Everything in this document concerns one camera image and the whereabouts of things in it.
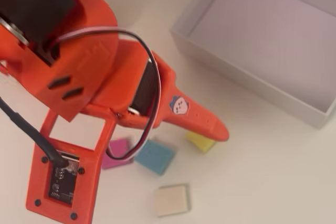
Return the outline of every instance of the orange 3d-printed part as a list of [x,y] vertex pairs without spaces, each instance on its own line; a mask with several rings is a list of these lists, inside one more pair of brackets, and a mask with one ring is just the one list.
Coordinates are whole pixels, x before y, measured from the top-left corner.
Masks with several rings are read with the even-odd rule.
[[[75,20],[63,32],[89,26],[116,26],[112,10],[103,0],[78,0]],[[102,154],[116,124],[142,129],[147,115],[129,113],[148,63],[142,46],[116,34],[96,34],[60,45],[59,58],[47,65],[31,48],[0,26],[0,71],[16,78],[28,92],[50,110],[40,130],[60,152],[76,155],[81,173],[77,175],[72,204],[48,196],[52,165],[35,145],[26,207],[62,223],[89,224],[92,221]],[[176,124],[216,141],[228,139],[225,125],[211,112],[185,96],[175,86],[175,72],[157,55],[162,86],[157,127],[162,121]],[[53,85],[66,80],[62,85]],[[64,94],[80,90],[65,99]],[[93,150],[50,138],[57,116],[71,121],[78,113],[105,119],[106,123]]]

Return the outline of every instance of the white table surface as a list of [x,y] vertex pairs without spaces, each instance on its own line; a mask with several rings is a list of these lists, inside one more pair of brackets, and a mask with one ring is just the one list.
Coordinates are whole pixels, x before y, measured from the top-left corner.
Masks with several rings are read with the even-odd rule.
[[[184,58],[169,28],[188,0],[107,1],[120,22],[141,35],[176,70],[177,86],[226,123],[230,140],[203,155],[183,140],[183,129],[162,124],[151,135],[178,148],[167,172],[159,177],[136,163],[103,170],[93,223],[336,222],[335,117],[322,130],[313,129]],[[11,79],[1,76],[0,87],[3,99],[39,128],[47,108]],[[25,209],[33,142],[2,112],[0,122],[2,223],[56,223]],[[71,127],[57,124],[53,136],[92,146],[100,126],[99,120],[80,117]],[[118,128],[115,137],[139,134]],[[156,218],[153,191],[181,183],[190,184],[192,211]]]

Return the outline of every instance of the foam block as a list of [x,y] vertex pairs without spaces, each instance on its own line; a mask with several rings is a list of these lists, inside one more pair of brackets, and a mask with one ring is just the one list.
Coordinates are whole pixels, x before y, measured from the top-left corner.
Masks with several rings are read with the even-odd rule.
[[187,186],[169,186],[154,192],[154,210],[158,217],[181,214],[190,210]]
[[148,140],[135,157],[135,161],[153,172],[162,175],[174,155],[175,153],[171,148],[161,143]]
[[195,132],[188,132],[186,139],[193,143],[200,151],[207,152],[216,142]]
[[[118,140],[111,140],[110,141],[110,148],[114,156],[122,156],[130,149],[130,142],[127,138],[121,138]],[[129,160],[114,160],[111,159],[106,153],[103,154],[101,168],[108,169],[115,166],[126,165],[133,162],[133,159]]]

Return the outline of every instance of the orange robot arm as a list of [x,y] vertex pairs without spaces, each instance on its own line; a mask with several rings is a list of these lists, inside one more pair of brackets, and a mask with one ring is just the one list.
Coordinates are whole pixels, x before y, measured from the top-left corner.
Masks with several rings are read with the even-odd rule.
[[[102,154],[114,127],[144,128],[153,97],[148,96],[144,112],[131,113],[149,64],[138,42],[119,39],[116,34],[94,34],[62,43],[57,52],[45,49],[69,31],[116,25],[103,0],[0,0],[0,59],[7,62],[0,71],[13,76],[50,108],[37,133],[69,161],[65,168],[56,166],[35,145],[26,207],[62,223],[91,223]],[[154,126],[165,121],[217,141],[227,140],[224,124],[185,96],[175,86],[175,72],[157,54],[154,58],[162,87]],[[78,113],[106,121],[93,150],[49,136],[57,116],[71,121]],[[58,194],[61,183],[54,182],[62,182],[65,170],[71,171],[66,182],[72,183],[72,191],[62,199]]]

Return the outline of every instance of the wire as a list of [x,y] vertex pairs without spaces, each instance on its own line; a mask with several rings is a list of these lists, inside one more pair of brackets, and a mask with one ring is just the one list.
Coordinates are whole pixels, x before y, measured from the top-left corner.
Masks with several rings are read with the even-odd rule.
[[23,130],[24,133],[35,141],[54,166],[63,168],[69,165],[69,162],[58,153],[52,144],[19,113],[14,112],[1,97],[0,109],[9,116],[13,123],[15,123],[21,130]]
[[150,60],[152,61],[152,66],[154,68],[154,77],[156,80],[156,87],[155,87],[155,93],[154,93],[154,101],[153,101],[153,106],[151,109],[151,113],[148,118],[148,122],[144,128],[144,131],[139,139],[139,141],[136,143],[136,145],[131,148],[129,151],[127,151],[126,154],[120,157],[115,157],[112,154],[112,151],[110,149],[110,146],[106,149],[106,154],[116,160],[125,160],[128,158],[131,158],[134,156],[138,150],[146,143],[148,134],[150,130],[153,128],[153,124],[156,120],[157,113],[159,111],[159,106],[160,106],[160,99],[161,99],[161,80],[160,80],[160,73],[159,73],[159,68],[158,64],[155,61],[155,58],[153,56],[152,51],[149,49],[149,47],[146,45],[146,43],[135,33],[131,31],[127,31],[125,29],[121,29],[118,27],[111,27],[111,26],[96,26],[96,27],[87,27],[87,28],[82,28],[78,29],[69,33],[66,33],[64,35],[61,35],[58,37],[56,40],[54,40],[51,45],[50,45],[50,50],[54,49],[56,46],[58,46],[61,42],[65,42],[67,40],[71,39],[76,39],[82,36],[86,35],[93,35],[93,34],[108,34],[108,33],[120,33],[124,35],[131,36],[139,41],[139,43],[143,46],[143,48],[146,50]]

